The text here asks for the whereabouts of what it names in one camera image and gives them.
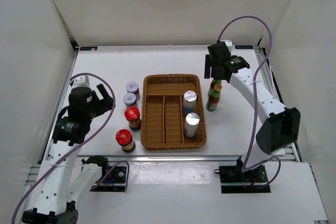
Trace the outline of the green sauce bottle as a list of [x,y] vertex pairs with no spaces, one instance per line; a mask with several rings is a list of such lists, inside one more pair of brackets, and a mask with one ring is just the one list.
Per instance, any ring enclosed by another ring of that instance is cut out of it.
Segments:
[[221,84],[215,84],[212,92],[208,96],[207,104],[206,104],[206,109],[209,111],[215,111],[217,108],[217,105],[220,101],[220,92],[222,90],[222,85]]
[[208,96],[212,94],[216,84],[219,84],[222,87],[222,80],[215,80],[215,79],[212,80],[211,85],[208,90]]

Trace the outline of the white lid jar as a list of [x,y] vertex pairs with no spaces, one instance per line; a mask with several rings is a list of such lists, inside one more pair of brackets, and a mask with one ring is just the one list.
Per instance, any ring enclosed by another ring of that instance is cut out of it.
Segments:
[[134,93],[126,93],[123,96],[123,102],[124,102],[126,108],[129,108],[131,106],[134,106],[136,108],[138,107],[137,97]]
[[140,90],[139,86],[136,82],[129,82],[126,85],[126,91],[127,93],[133,93],[136,96],[136,100],[139,101],[141,95],[140,95]]

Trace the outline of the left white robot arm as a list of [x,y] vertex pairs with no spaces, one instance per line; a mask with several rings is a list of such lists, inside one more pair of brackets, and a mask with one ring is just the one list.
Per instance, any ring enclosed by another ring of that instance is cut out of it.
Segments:
[[108,85],[97,85],[99,99],[88,84],[72,85],[69,105],[57,118],[52,135],[50,169],[36,183],[42,183],[40,196],[32,209],[24,211],[23,223],[76,223],[76,200],[68,198],[74,164],[94,118],[112,113],[115,98]]

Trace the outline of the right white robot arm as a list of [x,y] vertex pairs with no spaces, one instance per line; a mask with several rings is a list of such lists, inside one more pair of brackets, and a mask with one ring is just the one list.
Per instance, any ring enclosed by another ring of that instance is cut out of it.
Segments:
[[208,46],[204,77],[225,80],[238,90],[255,110],[251,141],[246,154],[237,162],[236,177],[247,182],[255,175],[255,169],[269,161],[273,153],[298,139],[301,114],[297,108],[288,108],[278,101],[261,83],[257,72],[241,56],[233,56],[225,42]]

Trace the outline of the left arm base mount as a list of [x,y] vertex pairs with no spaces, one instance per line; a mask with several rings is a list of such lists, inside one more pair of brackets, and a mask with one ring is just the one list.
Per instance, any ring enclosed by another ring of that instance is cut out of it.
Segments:
[[91,190],[93,192],[125,192],[126,178],[128,168],[126,166],[117,166],[111,171],[110,175],[98,187]]

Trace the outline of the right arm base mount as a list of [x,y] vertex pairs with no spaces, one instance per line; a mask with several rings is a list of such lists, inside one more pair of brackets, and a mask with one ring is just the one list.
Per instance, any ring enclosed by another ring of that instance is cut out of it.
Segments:
[[214,174],[219,175],[222,194],[271,193],[264,165],[246,173],[236,166],[220,166]]

